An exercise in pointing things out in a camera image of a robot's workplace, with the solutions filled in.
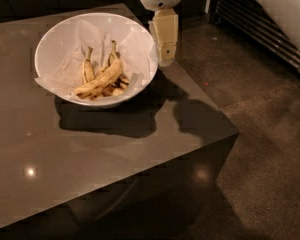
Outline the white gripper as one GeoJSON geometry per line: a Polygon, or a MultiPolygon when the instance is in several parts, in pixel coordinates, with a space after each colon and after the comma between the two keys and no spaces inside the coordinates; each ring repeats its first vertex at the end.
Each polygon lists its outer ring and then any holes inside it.
{"type": "Polygon", "coordinates": [[[168,67],[175,59],[178,42],[178,15],[170,8],[175,7],[181,0],[140,0],[140,2],[146,9],[156,11],[149,22],[149,29],[156,43],[159,66],[168,67]]]}

